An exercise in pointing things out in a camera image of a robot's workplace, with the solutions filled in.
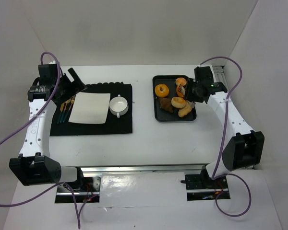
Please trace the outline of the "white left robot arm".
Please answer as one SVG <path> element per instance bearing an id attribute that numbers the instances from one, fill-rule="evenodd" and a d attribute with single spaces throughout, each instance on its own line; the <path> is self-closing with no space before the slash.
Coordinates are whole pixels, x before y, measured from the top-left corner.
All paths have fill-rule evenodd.
<path id="1" fill-rule="evenodd" d="M 78 167 L 61 166 L 51 159 L 49 138 L 57 103 L 62 103 L 86 89 L 73 68 L 68 69 L 73 81 L 61 73 L 57 64 L 38 66 L 39 77 L 27 95 L 29 119 L 24 144 L 17 158 L 11 158 L 9 168 L 24 186 L 73 183 L 79 180 Z"/>

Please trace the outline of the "orange ring donut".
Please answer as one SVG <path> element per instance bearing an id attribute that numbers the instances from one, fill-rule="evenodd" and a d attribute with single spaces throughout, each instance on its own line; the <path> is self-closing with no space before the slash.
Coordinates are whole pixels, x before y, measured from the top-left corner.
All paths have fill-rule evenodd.
<path id="1" fill-rule="evenodd" d="M 155 87 L 155 94 L 157 97 L 167 97 L 169 95 L 169 88 L 165 84 L 158 84 Z"/>

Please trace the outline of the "metal serving tongs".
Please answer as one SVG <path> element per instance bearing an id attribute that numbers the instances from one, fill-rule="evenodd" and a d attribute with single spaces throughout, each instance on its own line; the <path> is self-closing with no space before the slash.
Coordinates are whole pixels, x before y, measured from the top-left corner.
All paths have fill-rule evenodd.
<path id="1" fill-rule="evenodd" d="M 182 87 L 181 85 L 178 87 L 178 89 L 179 89 L 179 92 L 183 95 L 183 96 L 185 96 L 185 89 L 184 89 L 184 87 Z M 190 102 L 189 101 L 189 105 L 190 105 L 190 107 L 193 109 L 194 107 L 195 107 L 195 102 Z"/>

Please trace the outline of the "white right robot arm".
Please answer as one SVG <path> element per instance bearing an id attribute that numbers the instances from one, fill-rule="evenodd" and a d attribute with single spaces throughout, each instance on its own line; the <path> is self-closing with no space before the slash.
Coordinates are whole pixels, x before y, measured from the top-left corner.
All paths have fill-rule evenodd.
<path id="1" fill-rule="evenodd" d="M 210 67 L 196 67 L 194 76 L 187 80 L 185 99 L 206 103 L 223 126 L 218 157 L 200 172 L 202 184 L 213 188 L 225 174 L 260 163 L 264 135 L 247 124 L 230 98 L 231 91 L 222 82 L 215 81 Z"/>

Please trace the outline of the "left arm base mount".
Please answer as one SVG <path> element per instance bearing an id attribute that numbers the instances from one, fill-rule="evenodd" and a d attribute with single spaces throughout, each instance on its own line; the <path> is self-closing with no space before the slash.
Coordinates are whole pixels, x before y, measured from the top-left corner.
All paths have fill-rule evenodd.
<path id="1" fill-rule="evenodd" d="M 79 185 L 75 183 L 69 183 L 72 188 L 75 200 L 77 203 L 99 203 L 100 201 L 100 187 L 101 187 L 101 175 L 92 174 L 90 176 L 84 176 L 81 179 Z M 57 188 L 55 196 L 56 204 L 73 203 L 73 197 L 71 189 L 66 185 Z"/>

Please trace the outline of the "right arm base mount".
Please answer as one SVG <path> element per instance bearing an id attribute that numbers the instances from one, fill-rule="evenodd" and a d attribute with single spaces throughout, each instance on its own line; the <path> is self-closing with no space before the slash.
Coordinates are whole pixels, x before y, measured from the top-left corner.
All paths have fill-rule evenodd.
<path id="1" fill-rule="evenodd" d="M 225 177 L 212 180 L 203 172 L 200 174 L 186 174 L 180 181 L 185 185 L 187 201 L 204 201 L 218 199 L 230 199 L 228 183 Z"/>

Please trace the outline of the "orange round bun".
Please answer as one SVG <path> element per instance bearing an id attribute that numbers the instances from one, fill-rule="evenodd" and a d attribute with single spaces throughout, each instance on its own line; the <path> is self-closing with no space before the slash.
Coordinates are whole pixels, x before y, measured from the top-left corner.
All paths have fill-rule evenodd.
<path id="1" fill-rule="evenodd" d="M 177 86 L 177 87 L 176 87 L 176 94 L 177 94 L 177 96 L 183 98 L 184 95 L 185 95 L 185 89 L 184 89 L 184 87 L 181 86 L 181 85 Z"/>

